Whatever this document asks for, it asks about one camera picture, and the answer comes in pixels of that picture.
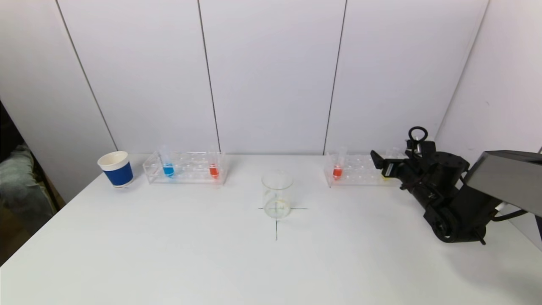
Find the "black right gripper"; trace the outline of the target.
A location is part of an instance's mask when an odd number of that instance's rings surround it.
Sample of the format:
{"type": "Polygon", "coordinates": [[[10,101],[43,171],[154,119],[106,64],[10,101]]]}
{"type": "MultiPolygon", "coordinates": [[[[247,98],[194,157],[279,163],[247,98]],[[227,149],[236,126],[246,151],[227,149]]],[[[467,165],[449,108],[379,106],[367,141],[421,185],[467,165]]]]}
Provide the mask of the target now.
{"type": "Polygon", "coordinates": [[[374,150],[371,150],[370,156],[374,167],[382,170],[382,176],[398,179],[400,188],[412,188],[420,179],[418,170],[409,159],[384,159],[374,150]]]}

